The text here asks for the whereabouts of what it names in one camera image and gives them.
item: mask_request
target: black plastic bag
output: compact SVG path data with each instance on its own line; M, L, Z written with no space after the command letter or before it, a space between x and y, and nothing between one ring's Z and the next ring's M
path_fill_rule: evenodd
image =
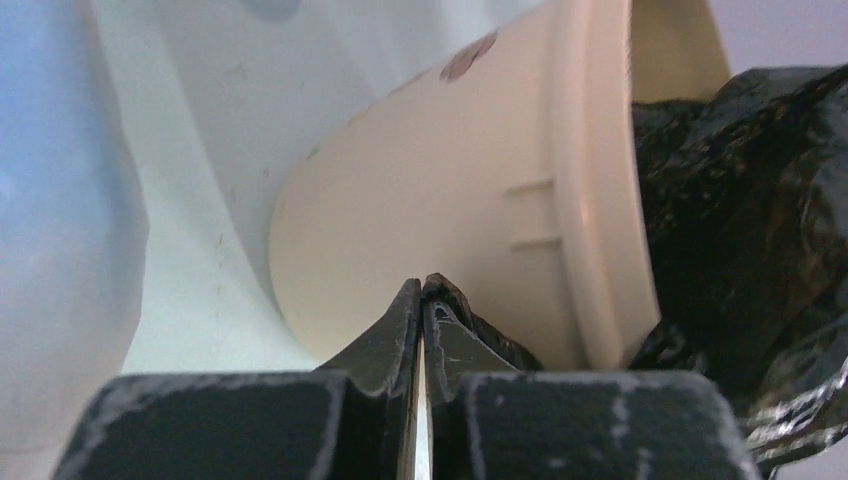
M633 106L662 320L631 368L730 401L761 468L848 434L848 66Z

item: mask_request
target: white floor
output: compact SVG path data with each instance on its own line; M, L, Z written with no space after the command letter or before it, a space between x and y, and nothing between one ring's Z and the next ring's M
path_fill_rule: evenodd
M540 0L95 3L151 222L129 373L317 365L280 319L267 271L267 222L287 166ZM844 0L711 3L734 72L848 61ZM780 478L844 478L846 454L843 443Z

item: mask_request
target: black bag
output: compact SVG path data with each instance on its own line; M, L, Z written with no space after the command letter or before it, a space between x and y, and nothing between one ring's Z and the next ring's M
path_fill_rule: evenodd
M662 320L631 368L704 374L764 470L848 434L848 66L633 105Z

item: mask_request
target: bucket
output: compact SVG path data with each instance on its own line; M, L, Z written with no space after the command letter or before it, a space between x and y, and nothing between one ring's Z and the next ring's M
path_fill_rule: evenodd
M729 79L703 1L551 0L354 116L288 173L274 291L318 359L440 272L548 369L623 367L656 325L632 101Z

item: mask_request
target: garbage bag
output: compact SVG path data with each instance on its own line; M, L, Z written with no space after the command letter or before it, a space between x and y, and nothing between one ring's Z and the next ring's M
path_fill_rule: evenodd
M662 318L638 370L697 371L761 468L848 434L848 66L633 105Z

